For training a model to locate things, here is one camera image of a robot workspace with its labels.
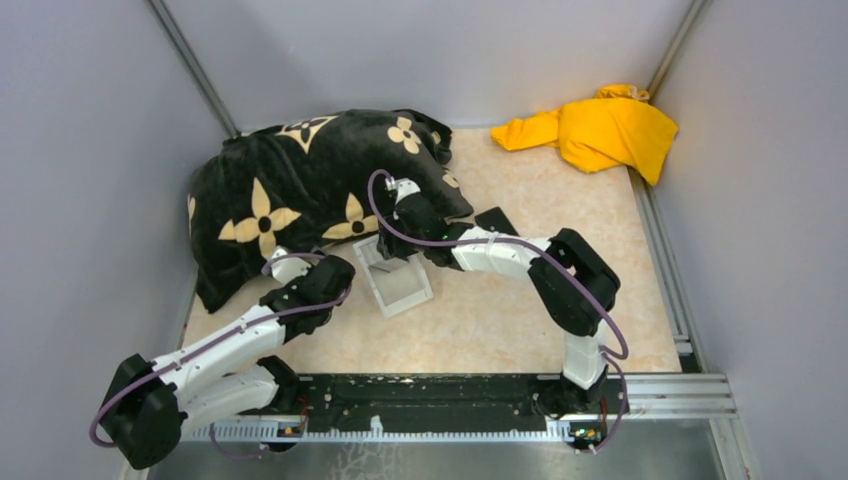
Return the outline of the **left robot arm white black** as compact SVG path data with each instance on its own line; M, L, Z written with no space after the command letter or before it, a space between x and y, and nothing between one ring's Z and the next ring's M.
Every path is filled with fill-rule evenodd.
M325 325L349 295L355 268L335 255L280 251L263 271L279 287L228 325L152 360L124 359L90 423L90 441L143 470L185 436L237 414L304 415L298 375L271 352Z

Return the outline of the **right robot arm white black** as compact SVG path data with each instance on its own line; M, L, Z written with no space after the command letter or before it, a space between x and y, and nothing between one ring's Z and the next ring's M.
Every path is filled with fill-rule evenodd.
M525 238L449 222L420 194L397 201L378 222L385 256L420 252L439 267L528 281L565 339L560 376L537 397L541 412L588 412L601 403L610 367L629 355L610 316L621 281L578 232L563 228L552 237Z

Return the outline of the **black leather card holder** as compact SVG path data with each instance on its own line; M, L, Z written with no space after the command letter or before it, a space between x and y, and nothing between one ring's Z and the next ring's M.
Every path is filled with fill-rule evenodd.
M518 232L501 207L493 207L474 216L476 226L492 236L517 237Z

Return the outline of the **black floral plush blanket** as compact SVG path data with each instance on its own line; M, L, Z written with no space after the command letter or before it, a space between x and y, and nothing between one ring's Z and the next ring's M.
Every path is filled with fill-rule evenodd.
M277 248L309 252L374 233L371 174L415 181L448 219L471 203L449 170L451 129L411 109L349 109L226 140L192 175L195 291L208 312L255 278Z

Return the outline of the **white plastic card tray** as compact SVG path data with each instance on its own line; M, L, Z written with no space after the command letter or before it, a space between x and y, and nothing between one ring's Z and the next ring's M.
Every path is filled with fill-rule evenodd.
M372 236L355 242L353 251L385 318L400 315L433 298L420 253L410 256L405 268L387 274L371 267L376 261L386 259L378 252L377 245L378 237Z

